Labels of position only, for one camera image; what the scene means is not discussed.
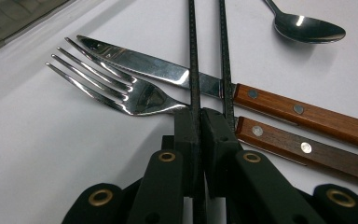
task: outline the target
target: white table surface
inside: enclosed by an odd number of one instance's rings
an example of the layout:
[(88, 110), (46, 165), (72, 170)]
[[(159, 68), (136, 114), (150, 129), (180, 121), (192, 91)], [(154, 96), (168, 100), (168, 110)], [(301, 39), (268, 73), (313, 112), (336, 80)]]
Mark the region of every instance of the white table surface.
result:
[[(338, 24), (347, 35), (328, 45), (296, 43), (275, 32), (263, 1), (227, 1), (232, 81), (358, 118), (358, 1), (276, 4)], [(200, 71), (220, 77), (217, 1), (197, 0), (196, 13)], [(187, 27), (186, 0), (78, 0), (0, 49), (0, 223), (62, 222), (84, 189), (102, 182), (125, 188), (140, 178), (161, 136), (173, 134), (172, 116), (120, 114), (48, 69), (56, 47), (75, 52), (63, 38), (85, 35), (188, 66)], [(189, 102), (188, 92), (157, 84)], [(201, 100), (221, 110), (219, 101)], [(275, 119), (242, 108), (235, 113), (358, 154), (357, 147)], [(266, 155), (307, 193), (334, 183), (358, 194), (356, 182)], [(185, 209), (185, 223), (190, 219)], [(211, 214), (211, 223), (224, 220)]]

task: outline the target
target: brass ring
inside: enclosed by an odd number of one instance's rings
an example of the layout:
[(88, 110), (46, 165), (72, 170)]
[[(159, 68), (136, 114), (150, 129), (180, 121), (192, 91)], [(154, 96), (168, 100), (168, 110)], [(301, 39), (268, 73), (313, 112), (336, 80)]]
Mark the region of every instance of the brass ring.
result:
[(247, 152), (247, 153), (243, 154), (243, 158), (249, 162), (260, 162), (261, 161), (261, 158), (258, 155), (251, 153), (251, 152)]
[[(349, 196), (348, 194), (337, 190), (337, 189), (329, 189), (327, 192), (327, 197), (334, 203), (337, 203), (344, 207), (354, 207), (356, 205), (356, 201)], [(342, 199), (337, 198), (336, 196), (344, 197), (346, 200), (343, 201)]]
[[(96, 199), (95, 197), (98, 194), (105, 194), (106, 196), (102, 199)], [(91, 204), (92, 206), (102, 206), (106, 203), (109, 203), (113, 198), (113, 192), (110, 189), (99, 189), (97, 191), (94, 191), (90, 196), (89, 196), (89, 204)]]
[(158, 155), (158, 159), (161, 161), (174, 161), (176, 158), (175, 154), (171, 152), (163, 152)]

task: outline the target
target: spoon bowl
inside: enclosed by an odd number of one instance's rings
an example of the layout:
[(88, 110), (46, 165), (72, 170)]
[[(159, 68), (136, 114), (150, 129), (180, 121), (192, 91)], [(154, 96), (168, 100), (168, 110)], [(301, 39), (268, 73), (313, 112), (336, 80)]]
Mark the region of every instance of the spoon bowl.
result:
[(345, 30), (327, 21), (281, 12), (272, 0), (266, 0), (275, 13), (275, 29), (283, 36), (309, 44), (336, 42), (345, 36)]

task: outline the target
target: rivet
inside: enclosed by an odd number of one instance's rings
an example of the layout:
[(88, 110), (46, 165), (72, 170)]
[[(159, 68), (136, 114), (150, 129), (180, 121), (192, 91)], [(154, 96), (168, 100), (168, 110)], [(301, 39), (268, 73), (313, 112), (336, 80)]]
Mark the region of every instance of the rivet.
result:
[(312, 152), (312, 146), (309, 143), (303, 142), (301, 143), (301, 150), (305, 153), (311, 153)]
[[(105, 197), (103, 197), (102, 199), (97, 199), (97, 195), (99, 194), (104, 194)], [(106, 203), (109, 203), (113, 198), (113, 192), (110, 189), (99, 189), (94, 191), (90, 196), (89, 196), (89, 204), (91, 204), (92, 206), (102, 206)]]
[(243, 158), (246, 161), (254, 162), (254, 163), (261, 161), (261, 158), (258, 155), (251, 153), (251, 152), (247, 152), (247, 153), (243, 154)]
[(356, 205), (356, 201), (346, 194), (345, 192), (342, 192), (338, 189), (329, 189), (326, 192), (327, 197), (334, 203), (339, 204), (343, 207), (354, 207)]
[(297, 113), (297, 114), (302, 114), (304, 113), (304, 107), (302, 105), (294, 105), (293, 106), (293, 110)]
[(163, 152), (158, 155), (158, 159), (161, 161), (174, 161), (175, 160), (175, 154), (171, 152)]
[(257, 92), (256, 90), (249, 90), (249, 91), (248, 91), (248, 96), (249, 96), (250, 98), (252, 98), (252, 99), (255, 99), (255, 98), (257, 98), (257, 96), (258, 96), (258, 92)]
[(254, 126), (252, 128), (252, 133), (256, 135), (257, 137), (263, 135), (263, 129), (260, 126)]

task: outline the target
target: wooden knife handle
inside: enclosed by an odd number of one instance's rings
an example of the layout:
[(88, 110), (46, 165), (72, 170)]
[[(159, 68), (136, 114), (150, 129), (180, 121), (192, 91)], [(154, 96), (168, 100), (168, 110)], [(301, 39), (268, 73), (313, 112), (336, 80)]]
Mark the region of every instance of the wooden knife handle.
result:
[(358, 119), (241, 84), (234, 103), (358, 146)]
[(238, 139), (312, 168), (328, 169), (337, 175), (358, 177), (358, 155), (330, 147), (267, 124), (239, 117)]

